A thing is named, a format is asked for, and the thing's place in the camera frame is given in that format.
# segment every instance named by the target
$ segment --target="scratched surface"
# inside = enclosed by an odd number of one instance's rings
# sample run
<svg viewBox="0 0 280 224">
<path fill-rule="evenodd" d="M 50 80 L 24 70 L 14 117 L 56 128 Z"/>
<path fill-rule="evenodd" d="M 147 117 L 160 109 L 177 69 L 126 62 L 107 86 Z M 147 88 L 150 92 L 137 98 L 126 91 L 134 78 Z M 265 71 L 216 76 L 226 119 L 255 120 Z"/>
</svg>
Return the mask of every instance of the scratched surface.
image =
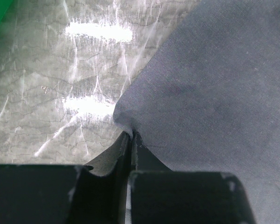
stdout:
<svg viewBox="0 0 280 224">
<path fill-rule="evenodd" d="M 198 0 L 16 0 L 0 25 L 0 163 L 85 163 L 115 103 Z"/>
</svg>

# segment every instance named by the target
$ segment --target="fabric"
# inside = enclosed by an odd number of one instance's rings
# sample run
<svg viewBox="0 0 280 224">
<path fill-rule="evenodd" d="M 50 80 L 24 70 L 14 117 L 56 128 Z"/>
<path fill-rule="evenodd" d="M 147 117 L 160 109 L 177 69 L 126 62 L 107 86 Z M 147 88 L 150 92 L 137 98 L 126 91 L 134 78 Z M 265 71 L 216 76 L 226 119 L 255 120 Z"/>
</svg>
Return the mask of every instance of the fabric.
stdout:
<svg viewBox="0 0 280 224">
<path fill-rule="evenodd" d="M 235 174 L 257 222 L 280 224 L 280 0 L 202 1 L 113 119 L 173 170 Z"/>
</svg>

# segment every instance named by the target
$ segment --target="marble-patterned surface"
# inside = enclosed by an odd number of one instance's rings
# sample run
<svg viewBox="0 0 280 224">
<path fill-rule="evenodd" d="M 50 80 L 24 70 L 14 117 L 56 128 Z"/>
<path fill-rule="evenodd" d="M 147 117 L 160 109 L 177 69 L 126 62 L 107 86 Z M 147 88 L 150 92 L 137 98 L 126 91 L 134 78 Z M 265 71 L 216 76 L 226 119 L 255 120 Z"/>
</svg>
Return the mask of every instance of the marble-patterned surface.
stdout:
<svg viewBox="0 0 280 224">
<path fill-rule="evenodd" d="M 0 24 L 0 163 L 85 163 L 115 103 L 199 0 L 16 0 Z"/>
</svg>

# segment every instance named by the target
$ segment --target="gray surface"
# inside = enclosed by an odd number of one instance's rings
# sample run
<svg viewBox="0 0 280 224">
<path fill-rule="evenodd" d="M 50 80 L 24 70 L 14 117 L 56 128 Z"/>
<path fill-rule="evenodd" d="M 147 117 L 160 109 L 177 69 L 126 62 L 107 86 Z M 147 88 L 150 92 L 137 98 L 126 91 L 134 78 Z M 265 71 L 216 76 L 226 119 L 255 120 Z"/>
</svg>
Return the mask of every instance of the gray surface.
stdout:
<svg viewBox="0 0 280 224">
<path fill-rule="evenodd" d="M 0 163 L 85 163 L 196 0 L 16 0 L 0 24 Z"/>
<path fill-rule="evenodd" d="M 205 0 L 116 104 L 167 166 L 223 171 L 280 224 L 280 0 Z"/>
</svg>

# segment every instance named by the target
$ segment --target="gray cloth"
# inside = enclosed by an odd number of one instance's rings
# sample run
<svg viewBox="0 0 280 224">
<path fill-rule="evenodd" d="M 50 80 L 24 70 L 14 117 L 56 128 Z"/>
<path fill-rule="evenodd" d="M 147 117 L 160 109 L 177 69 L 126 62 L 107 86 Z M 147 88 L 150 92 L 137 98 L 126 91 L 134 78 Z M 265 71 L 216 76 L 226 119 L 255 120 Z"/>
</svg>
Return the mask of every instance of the gray cloth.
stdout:
<svg viewBox="0 0 280 224">
<path fill-rule="evenodd" d="M 224 171 L 280 224 L 280 0 L 205 0 L 116 104 L 169 168 Z"/>
</svg>

